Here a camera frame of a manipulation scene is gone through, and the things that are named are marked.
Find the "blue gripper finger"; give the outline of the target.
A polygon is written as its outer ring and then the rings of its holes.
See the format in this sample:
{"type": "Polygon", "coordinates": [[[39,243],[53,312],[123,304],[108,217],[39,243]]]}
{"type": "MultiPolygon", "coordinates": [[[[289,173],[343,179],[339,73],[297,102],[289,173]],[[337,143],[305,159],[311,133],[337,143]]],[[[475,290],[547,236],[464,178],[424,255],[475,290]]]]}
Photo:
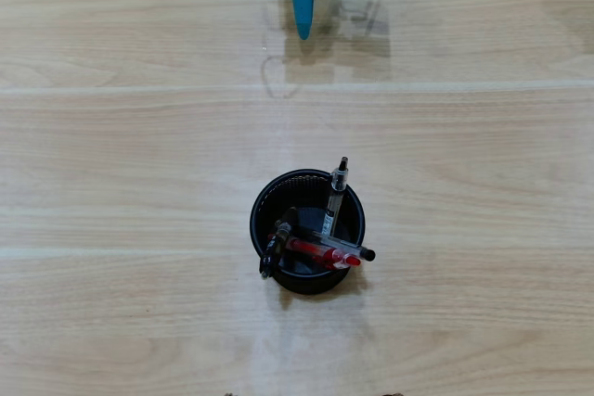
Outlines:
{"type": "Polygon", "coordinates": [[[292,4],[299,37],[307,40],[313,23],[314,0],[292,0],[292,4]]]}

